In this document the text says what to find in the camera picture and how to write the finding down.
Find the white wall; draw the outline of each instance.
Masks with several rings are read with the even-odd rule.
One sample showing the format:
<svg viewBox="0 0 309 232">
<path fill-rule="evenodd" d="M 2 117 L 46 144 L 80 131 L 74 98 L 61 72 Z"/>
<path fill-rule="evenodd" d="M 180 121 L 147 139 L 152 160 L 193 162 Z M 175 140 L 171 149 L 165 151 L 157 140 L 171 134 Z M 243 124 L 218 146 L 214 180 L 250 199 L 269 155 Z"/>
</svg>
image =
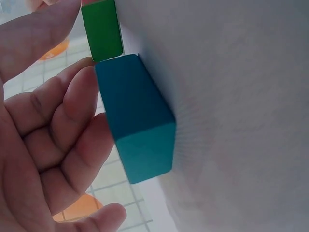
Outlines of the white wall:
<svg viewBox="0 0 309 232">
<path fill-rule="evenodd" d="M 177 118 L 160 181 L 178 229 L 308 231 L 309 4 L 116 2 L 125 51 Z"/>
</svg>

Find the block face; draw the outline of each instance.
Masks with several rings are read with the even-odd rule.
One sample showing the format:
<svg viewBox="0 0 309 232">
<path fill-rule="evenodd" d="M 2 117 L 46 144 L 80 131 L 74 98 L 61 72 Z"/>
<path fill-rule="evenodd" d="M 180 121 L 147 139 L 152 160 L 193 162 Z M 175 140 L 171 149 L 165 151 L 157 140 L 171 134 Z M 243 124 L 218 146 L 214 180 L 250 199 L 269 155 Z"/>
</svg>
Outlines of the block face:
<svg viewBox="0 0 309 232">
<path fill-rule="evenodd" d="M 116 141 L 120 159 L 131 184 L 171 170 L 175 131 L 175 123 L 168 123 Z"/>
<path fill-rule="evenodd" d="M 109 126 L 131 184 L 171 170 L 176 123 L 136 55 L 95 65 Z"/>
<path fill-rule="evenodd" d="M 120 56 L 123 46 L 114 0 L 82 6 L 82 14 L 93 60 Z"/>
<path fill-rule="evenodd" d="M 138 56 L 106 60 L 95 69 L 115 140 L 175 121 Z"/>
</svg>

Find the wooden block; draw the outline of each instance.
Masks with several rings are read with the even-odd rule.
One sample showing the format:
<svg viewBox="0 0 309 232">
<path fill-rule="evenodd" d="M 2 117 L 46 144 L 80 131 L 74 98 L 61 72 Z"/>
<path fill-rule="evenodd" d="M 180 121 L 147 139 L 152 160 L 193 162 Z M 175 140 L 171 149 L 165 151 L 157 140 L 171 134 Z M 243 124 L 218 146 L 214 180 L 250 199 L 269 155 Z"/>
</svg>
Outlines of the wooden block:
<svg viewBox="0 0 309 232">
<path fill-rule="evenodd" d="M 169 172 L 175 118 L 140 58 L 122 56 L 98 63 L 95 69 L 110 129 L 130 183 Z"/>
<path fill-rule="evenodd" d="M 82 14 L 93 61 L 120 56 L 123 47 L 114 0 L 82 6 Z"/>
</svg>

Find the grout line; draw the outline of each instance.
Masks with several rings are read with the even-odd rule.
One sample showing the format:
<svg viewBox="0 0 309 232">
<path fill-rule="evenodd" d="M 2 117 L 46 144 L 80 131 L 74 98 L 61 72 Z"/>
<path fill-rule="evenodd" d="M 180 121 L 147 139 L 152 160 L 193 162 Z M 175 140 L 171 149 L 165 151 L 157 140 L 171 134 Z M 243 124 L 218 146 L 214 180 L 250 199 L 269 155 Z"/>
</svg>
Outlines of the grout line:
<svg viewBox="0 0 309 232">
<path fill-rule="evenodd" d="M 24 92 L 24 87 L 25 87 L 25 71 L 23 71 L 23 75 L 21 77 L 21 92 Z"/>
<path fill-rule="evenodd" d="M 133 194 L 133 198 L 134 198 L 134 201 L 135 201 L 135 203 L 136 203 L 136 205 L 137 205 L 137 208 L 139 209 L 141 219 L 142 219 L 143 222 L 145 223 L 147 232 L 150 232 L 149 226 L 147 225 L 146 220 L 145 220 L 145 216 L 144 216 L 143 212 L 141 211 L 140 204 L 137 202 L 137 198 L 136 198 L 136 195 L 135 195 L 135 192 L 134 192 L 134 189 L 133 189 L 132 185 L 130 185 L 130 189 L 131 189 L 131 192 L 132 192 L 132 194 Z"/>
<path fill-rule="evenodd" d="M 128 203 L 128 204 L 124 204 L 123 207 L 128 207 L 128 206 L 131 206 L 131 205 L 134 205 L 134 204 L 136 204 L 136 203 L 143 202 L 143 201 L 144 201 L 144 199 L 140 199 L 140 200 L 138 200 L 137 202 L 131 202 L 131 203 Z"/>
<path fill-rule="evenodd" d="M 66 217 L 64 216 L 64 211 L 61 211 L 61 214 L 63 216 L 63 220 L 65 221 L 66 220 Z"/>
<path fill-rule="evenodd" d="M 118 183 L 115 183 L 115 184 L 112 184 L 112 185 L 107 185 L 107 186 L 104 186 L 104 187 L 101 187 L 101 188 L 96 188 L 93 191 L 96 192 L 96 191 L 100 191 L 100 190 L 103 190 L 103 189 L 108 189 L 108 188 L 115 187 L 117 185 L 121 185 L 121 184 L 124 184 L 124 183 L 127 183 L 127 180 L 123 180 L 121 182 L 118 182 Z"/>
<path fill-rule="evenodd" d="M 149 220 L 149 221 L 146 221 L 146 222 L 143 222 L 143 223 L 139 223 L 139 224 L 136 224 L 134 226 L 125 227 L 123 229 L 118 230 L 117 232 L 126 231 L 126 230 L 129 230 L 129 229 L 132 229 L 132 228 L 135 228 L 135 227 L 138 227 L 138 226 L 142 226 L 142 225 L 145 225 L 147 227 L 148 226 L 147 223 L 150 223 L 150 222 L 152 222 L 152 220 Z"/>
</svg>

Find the skin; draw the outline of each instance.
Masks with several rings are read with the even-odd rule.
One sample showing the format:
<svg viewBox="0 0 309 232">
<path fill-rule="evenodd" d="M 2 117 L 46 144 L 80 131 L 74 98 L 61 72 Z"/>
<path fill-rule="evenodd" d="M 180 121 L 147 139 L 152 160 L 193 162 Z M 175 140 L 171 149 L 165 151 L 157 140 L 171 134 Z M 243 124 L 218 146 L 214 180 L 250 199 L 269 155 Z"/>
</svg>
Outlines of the skin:
<svg viewBox="0 0 309 232">
<path fill-rule="evenodd" d="M 62 0 L 0 26 L 0 231 L 115 232 L 126 218 L 118 204 L 77 222 L 52 218 L 84 194 L 113 146 L 105 114 L 94 117 L 91 58 L 3 101 L 3 84 L 63 41 L 79 8 Z"/>
</svg>

